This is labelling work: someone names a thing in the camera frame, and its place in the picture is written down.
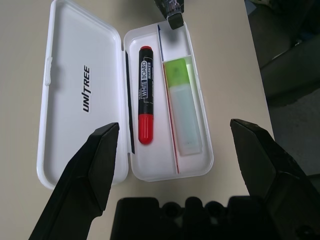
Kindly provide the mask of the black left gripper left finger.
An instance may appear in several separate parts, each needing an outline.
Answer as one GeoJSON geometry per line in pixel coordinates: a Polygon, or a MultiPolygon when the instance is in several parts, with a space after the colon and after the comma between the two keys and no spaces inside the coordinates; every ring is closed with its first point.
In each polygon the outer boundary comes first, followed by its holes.
{"type": "Polygon", "coordinates": [[[31,235],[31,240],[85,240],[106,209],[114,178],[119,124],[97,128],[71,158],[31,235]]]}

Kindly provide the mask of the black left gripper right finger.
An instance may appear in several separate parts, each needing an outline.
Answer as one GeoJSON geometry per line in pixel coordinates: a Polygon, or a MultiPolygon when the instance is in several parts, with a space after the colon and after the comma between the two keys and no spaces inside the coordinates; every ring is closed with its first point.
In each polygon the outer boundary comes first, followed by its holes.
{"type": "Polygon", "coordinates": [[[241,175],[259,197],[283,240],[320,238],[320,194],[294,158],[255,123],[232,119],[241,175]]]}

